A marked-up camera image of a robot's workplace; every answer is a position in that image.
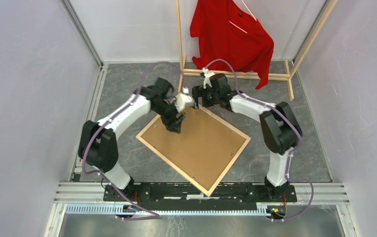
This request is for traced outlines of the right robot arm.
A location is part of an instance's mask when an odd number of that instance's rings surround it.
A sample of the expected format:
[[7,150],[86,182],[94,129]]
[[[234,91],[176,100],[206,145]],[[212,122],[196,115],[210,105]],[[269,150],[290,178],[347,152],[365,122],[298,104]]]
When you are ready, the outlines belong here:
[[215,105],[230,112],[258,121],[264,143],[270,150],[270,165],[264,179],[264,195],[269,201],[284,196],[289,183],[290,161],[294,148],[302,140],[302,129],[286,102],[263,102],[238,90],[231,89],[225,74],[202,72],[203,84],[192,88],[196,105],[205,108]]

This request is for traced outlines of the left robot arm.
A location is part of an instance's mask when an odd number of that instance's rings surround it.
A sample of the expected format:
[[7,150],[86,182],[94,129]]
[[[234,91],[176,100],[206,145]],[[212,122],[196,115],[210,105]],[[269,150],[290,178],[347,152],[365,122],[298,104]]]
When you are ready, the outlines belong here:
[[134,187],[130,185],[132,177],[118,162],[118,139],[135,121],[150,112],[160,116],[166,130],[181,133],[186,116],[184,109],[193,107],[195,101],[187,88],[171,98],[168,93],[173,91],[169,81],[157,78],[153,85],[137,88],[123,105],[108,116],[83,124],[78,157],[83,165],[93,167],[111,186],[115,186],[115,194],[122,201],[129,201],[134,196]]

